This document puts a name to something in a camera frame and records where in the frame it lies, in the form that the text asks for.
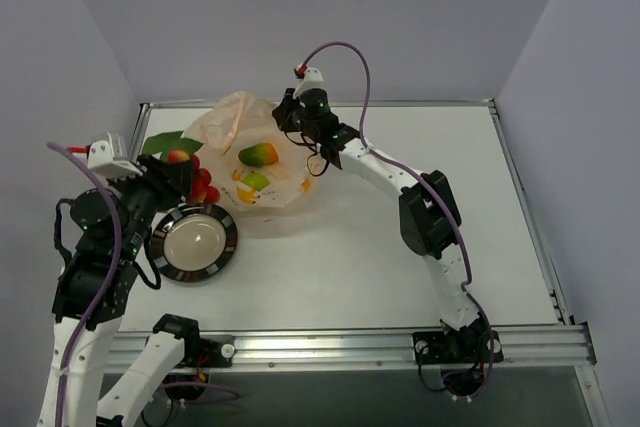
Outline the red fake strawberry bunch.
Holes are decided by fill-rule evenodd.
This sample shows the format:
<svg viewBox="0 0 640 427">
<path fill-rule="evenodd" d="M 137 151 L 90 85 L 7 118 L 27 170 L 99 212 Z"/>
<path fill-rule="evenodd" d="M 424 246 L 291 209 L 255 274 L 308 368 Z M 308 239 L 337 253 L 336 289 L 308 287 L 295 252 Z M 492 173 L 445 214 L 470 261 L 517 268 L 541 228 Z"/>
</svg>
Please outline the red fake strawberry bunch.
<svg viewBox="0 0 640 427">
<path fill-rule="evenodd" d="M 221 193 L 213 185 L 210 170 L 201 164 L 197 152 L 202 146 L 202 142 L 185 137 L 182 131 L 170 131 L 148 137 L 141 153 L 155 156 L 169 164 L 190 161 L 192 181 L 188 202 L 216 204 L 220 201 Z"/>
</svg>

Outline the green orange fake mango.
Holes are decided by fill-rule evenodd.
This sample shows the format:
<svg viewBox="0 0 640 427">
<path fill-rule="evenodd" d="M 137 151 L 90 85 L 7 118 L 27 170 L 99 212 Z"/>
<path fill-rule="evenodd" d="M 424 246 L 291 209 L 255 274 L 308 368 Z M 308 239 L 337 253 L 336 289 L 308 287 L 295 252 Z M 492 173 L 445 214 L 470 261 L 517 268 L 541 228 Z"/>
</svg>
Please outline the green orange fake mango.
<svg viewBox="0 0 640 427">
<path fill-rule="evenodd" d="M 270 166 L 279 161 L 276 148 L 268 142 L 246 147 L 238 152 L 237 157 L 242 164 L 257 168 Z"/>
</svg>

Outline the banana print plastic bag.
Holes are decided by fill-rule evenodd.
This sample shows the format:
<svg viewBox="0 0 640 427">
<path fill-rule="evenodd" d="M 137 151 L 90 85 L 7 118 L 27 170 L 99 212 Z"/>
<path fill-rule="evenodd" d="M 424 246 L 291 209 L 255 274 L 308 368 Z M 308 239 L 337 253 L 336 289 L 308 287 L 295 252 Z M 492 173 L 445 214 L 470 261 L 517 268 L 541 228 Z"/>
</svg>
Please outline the banana print plastic bag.
<svg viewBox="0 0 640 427">
<path fill-rule="evenodd" d="M 200 144 L 200 167 L 229 210 L 288 208 L 311 192 L 310 152 L 278 129 L 274 109 L 270 101 L 236 92 L 183 132 Z"/>
</svg>

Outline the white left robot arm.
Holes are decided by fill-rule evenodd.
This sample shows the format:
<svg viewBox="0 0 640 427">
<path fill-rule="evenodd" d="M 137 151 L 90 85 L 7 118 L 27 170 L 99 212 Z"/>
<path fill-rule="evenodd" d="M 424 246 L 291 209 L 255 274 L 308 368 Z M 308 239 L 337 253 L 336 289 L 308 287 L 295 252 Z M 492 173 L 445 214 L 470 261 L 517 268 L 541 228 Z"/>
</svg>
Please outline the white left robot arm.
<svg viewBox="0 0 640 427">
<path fill-rule="evenodd" d="M 73 250 L 54 224 L 63 258 L 52 306 L 54 349 L 38 417 L 41 426 L 131 426 L 169 372 L 194 364 L 202 352 L 197 321 L 165 314 L 142 353 L 114 388 L 100 393 L 107 355 L 125 314 L 130 291 L 142 276 L 136 257 L 155 215 L 178 206 L 191 190 L 190 160 L 166 163 L 141 155 L 108 161 L 107 172 L 66 152 L 93 188 L 66 200 L 81 230 Z"/>
</svg>

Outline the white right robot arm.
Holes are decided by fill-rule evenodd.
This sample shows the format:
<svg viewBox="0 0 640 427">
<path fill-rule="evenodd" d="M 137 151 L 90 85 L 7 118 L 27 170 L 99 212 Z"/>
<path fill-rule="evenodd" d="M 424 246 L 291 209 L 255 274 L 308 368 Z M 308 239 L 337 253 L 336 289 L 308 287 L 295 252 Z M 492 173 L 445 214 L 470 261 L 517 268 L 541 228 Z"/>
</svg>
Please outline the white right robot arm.
<svg viewBox="0 0 640 427">
<path fill-rule="evenodd" d="M 446 176 L 438 170 L 418 173 L 376 151 L 362 131 L 338 119 L 320 88 L 302 94 L 286 89 L 272 116 L 281 132 L 301 136 L 299 146 L 316 149 L 326 164 L 398 202 L 402 240 L 423 259 L 436 290 L 440 321 L 448 330 L 443 337 L 447 353 L 464 360 L 479 349 L 479 334 L 492 339 L 487 315 L 469 291 L 470 259 Z"/>
</svg>

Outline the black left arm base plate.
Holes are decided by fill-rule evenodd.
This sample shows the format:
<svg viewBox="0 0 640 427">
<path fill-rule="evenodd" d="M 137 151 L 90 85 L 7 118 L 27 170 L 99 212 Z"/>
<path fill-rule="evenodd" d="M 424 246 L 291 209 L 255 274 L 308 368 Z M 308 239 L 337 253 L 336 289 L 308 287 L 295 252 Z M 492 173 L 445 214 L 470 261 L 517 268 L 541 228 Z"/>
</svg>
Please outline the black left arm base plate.
<svg viewBox="0 0 640 427">
<path fill-rule="evenodd" d="M 235 338 L 230 335 L 200 336 L 185 342 L 181 366 L 189 368 L 230 368 L 236 352 Z"/>
</svg>

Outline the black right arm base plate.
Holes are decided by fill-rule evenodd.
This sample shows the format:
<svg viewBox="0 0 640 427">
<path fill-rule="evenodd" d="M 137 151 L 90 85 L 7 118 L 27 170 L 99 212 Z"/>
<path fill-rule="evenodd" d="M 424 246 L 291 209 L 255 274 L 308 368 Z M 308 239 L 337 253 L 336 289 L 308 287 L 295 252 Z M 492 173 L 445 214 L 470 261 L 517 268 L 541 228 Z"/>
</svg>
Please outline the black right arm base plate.
<svg viewBox="0 0 640 427">
<path fill-rule="evenodd" d="M 415 359 L 423 365 L 445 364 L 487 364 L 490 347 L 493 347 L 493 361 L 501 363 L 504 354 L 498 333 L 492 332 L 493 339 L 483 331 L 417 331 L 412 333 Z"/>
</svg>

